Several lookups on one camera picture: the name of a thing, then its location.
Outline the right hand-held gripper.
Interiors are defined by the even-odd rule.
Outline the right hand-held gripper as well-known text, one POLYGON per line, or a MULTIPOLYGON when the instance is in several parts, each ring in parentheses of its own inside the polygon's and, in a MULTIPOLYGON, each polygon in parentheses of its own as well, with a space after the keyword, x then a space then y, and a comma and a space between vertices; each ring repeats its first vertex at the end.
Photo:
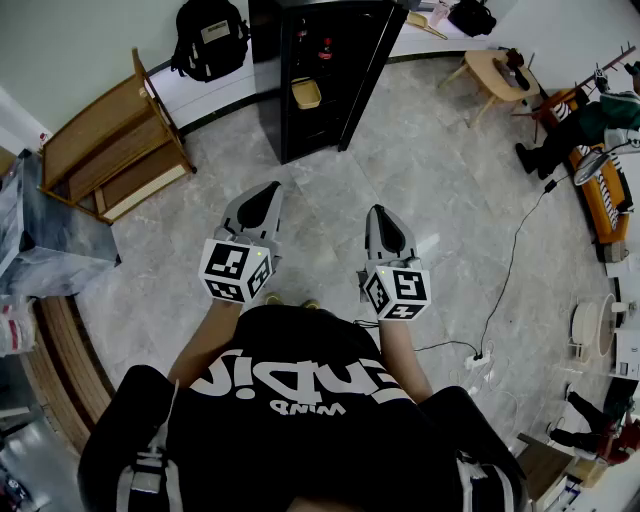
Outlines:
POLYGON ((393 212, 375 204, 366 218, 365 248, 370 260, 357 272, 362 302, 378 320, 412 321, 431 305, 430 274, 417 256, 413 233, 393 212))

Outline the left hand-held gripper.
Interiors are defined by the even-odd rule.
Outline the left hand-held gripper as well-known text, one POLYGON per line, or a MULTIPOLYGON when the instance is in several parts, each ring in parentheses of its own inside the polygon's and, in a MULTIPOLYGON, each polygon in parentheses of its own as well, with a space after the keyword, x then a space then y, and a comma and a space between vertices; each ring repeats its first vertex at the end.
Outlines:
POLYGON ((198 276, 213 299, 250 303, 274 274, 281 256, 277 231, 280 182, 257 185, 232 200, 222 226, 205 241, 198 276))

